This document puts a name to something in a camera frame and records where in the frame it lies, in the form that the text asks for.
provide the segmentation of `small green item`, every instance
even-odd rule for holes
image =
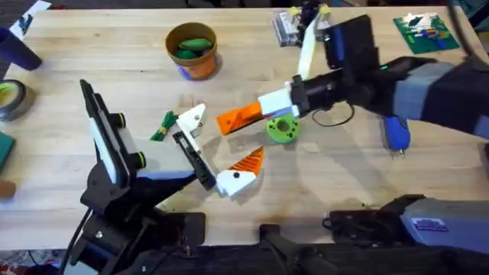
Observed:
[[[158,128],[157,132],[151,136],[150,140],[163,141],[170,128],[175,125],[177,119],[178,115],[175,115],[173,111],[167,112],[165,114],[165,119],[161,122],[161,126]]]
[[[193,51],[201,51],[205,49],[210,49],[211,47],[212,47],[212,42],[205,38],[185,40],[179,45],[180,49],[193,50]]]
[[[14,138],[0,132],[0,169],[7,161],[11,149],[14,147]]]
[[[413,15],[412,18],[411,20],[394,18],[393,22],[414,54],[457,49],[460,47],[438,15],[425,13]],[[422,34],[429,30],[434,30],[438,34],[444,33],[441,35],[443,42],[437,43],[438,39],[433,39],[436,37],[429,37],[427,34],[423,34],[421,37],[413,37],[416,34]]]
[[[291,114],[267,122],[268,136],[278,143],[289,143],[299,136],[300,125]]]
[[[198,56],[191,50],[178,50],[175,54],[176,57],[180,59],[194,59]]]

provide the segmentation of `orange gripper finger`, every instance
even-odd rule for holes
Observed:
[[[253,172],[255,176],[258,176],[258,173],[261,169],[261,163],[263,162],[263,146],[259,147],[257,150],[251,152],[251,154],[247,155],[244,159],[235,163],[235,165],[229,167],[229,170],[237,170],[237,171],[248,171]]]
[[[244,108],[234,109],[220,115],[217,117],[217,124],[221,128],[221,134],[227,135],[263,118],[260,102],[253,102]]]

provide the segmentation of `orange cup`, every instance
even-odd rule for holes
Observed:
[[[212,48],[199,58],[184,60],[175,56],[178,46],[185,40],[205,38],[212,42]],[[175,62],[180,74],[188,80],[202,80],[210,77],[217,68],[217,39],[214,31],[204,24],[190,22],[175,27],[165,40],[168,54]]]

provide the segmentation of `cable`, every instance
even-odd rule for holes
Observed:
[[[34,256],[32,256],[32,252],[28,251],[29,258],[32,260],[34,265],[36,266],[37,273],[41,274],[43,273],[42,269],[40,268],[40,265],[37,263],[37,261],[34,259]]]
[[[92,214],[92,210],[87,209],[82,220],[79,222],[79,225],[75,230],[75,233],[73,233],[70,243],[68,244],[68,248],[66,249],[66,252],[63,255],[63,259],[61,260],[61,265],[60,265],[60,269],[58,270],[58,275],[64,275],[64,270],[66,269],[66,264],[68,264],[68,257],[70,257],[70,252],[73,249],[73,245],[75,245],[75,241],[78,238],[79,232],[82,231],[82,227],[85,225],[86,220],[89,218],[90,214]]]
[[[175,252],[177,252],[179,249],[180,249],[180,247],[175,247],[172,251],[166,253],[165,256],[163,258],[161,258],[160,261],[158,261],[158,263],[153,267],[153,269],[151,270],[151,272],[148,273],[147,275],[152,275],[158,269],[158,267],[160,267],[160,265],[164,263],[164,261],[166,259],[168,259],[172,254],[174,254]]]
[[[323,126],[323,127],[335,127],[335,126],[343,125],[343,124],[345,124],[345,123],[349,122],[349,121],[350,121],[350,120],[351,120],[351,119],[352,119],[352,118],[355,116],[355,107],[354,107],[352,104],[348,104],[348,106],[350,106],[350,109],[351,109],[351,114],[350,114],[350,116],[349,116],[348,118],[346,118],[344,121],[339,122],[339,123],[336,123],[336,124],[333,124],[333,125],[324,125],[323,123],[319,122],[319,121],[316,119],[315,115],[316,115],[316,113],[317,113],[317,112],[319,112],[319,111],[326,112],[326,110],[323,110],[323,109],[315,110],[315,111],[313,112],[313,115],[311,116],[311,118],[313,119],[313,121],[314,121],[315,123],[317,123],[318,125]]]
[[[29,258],[32,260],[32,262],[34,263],[34,265],[36,267],[39,267],[39,264],[37,263],[37,261],[34,259],[34,257],[32,256],[32,252],[31,251],[28,251],[28,255],[29,255]]]
[[[452,22],[453,28],[455,29],[455,33],[457,34],[461,48],[464,50],[465,54],[467,54],[468,57],[472,57],[475,55],[474,49],[472,49],[471,45],[464,35],[464,32],[461,30],[460,21],[458,20],[457,13],[455,12],[453,1],[454,0],[448,0],[446,3],[446,7],[449,10],[450,21]]]

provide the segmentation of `blue cup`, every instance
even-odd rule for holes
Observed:
[[[8,29],[0,27],[0,58],[26,70],[35,70],[42,60]]]

